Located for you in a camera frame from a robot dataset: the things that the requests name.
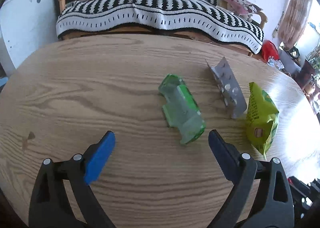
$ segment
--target green snack bag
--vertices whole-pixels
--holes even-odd
[[[249,83],[250,98],[246,120],[246,133],[251,144],[267,160],[279,123],[279,111],[270,96],[255,82]]]

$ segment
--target wooden table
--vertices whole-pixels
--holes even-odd
[[[116,147],[91,188],[117,227],[206,227],[232,184],[209,146],[217,129],[226,142],[255,159],[244,119],[231,120],[205,59],[225,56],[246,100],[251,81],[280,111],[267,153],[279,157],[287,176],[319,177],[319,122],[298,85],[285,74],[243,54],[182,38],[107,35],[48,45],[24,61],[0,94],[0,187],[24,222],[42,161],[68,160],[107,130]],[[158,86],[168,73],[183,77],[207,124],[195,142],[181,146],[168,128]],[[66,182],[70,195],[70,184]],[[241,218],[253,202],[257,182]],[[70,195],[74,212],[81,213]]]

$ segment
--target white cabinet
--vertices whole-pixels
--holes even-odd
[[[53,0],[8,0],[0,9],[3,40],[15,68],[34,51],[58,41]]]

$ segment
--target dark stain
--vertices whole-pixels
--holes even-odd
[[[184,52],[189,52],[189,54],[191,52],[195,52],[195,53],[203,53],[202,50],[194,48],[194,47],[190,47],[190,46],[183,46],[183,45],[178,45],[178,46],[172,46],[173,50],[176,51],[184,51]]]
[[[34,138],[36,138],[36,136],[32,131],[29,132],[28,138],[22,137],[22,151],[23,152],[25,152],[25,150],[27,149],[28,144],[29,144],[29,140],[33,140]]]

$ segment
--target plastic bag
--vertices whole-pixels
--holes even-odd
[[[246,119],[246,134],[251,144],[267,160],[279,123],[279,111],[270,96],[256,83],[249,83],[250,98]]]
[[[276,46],[270,40],[263,42],[261,52],[263,59],[266,61],[268,61],[269,57],[273,58],[274,60],[280,59]]]

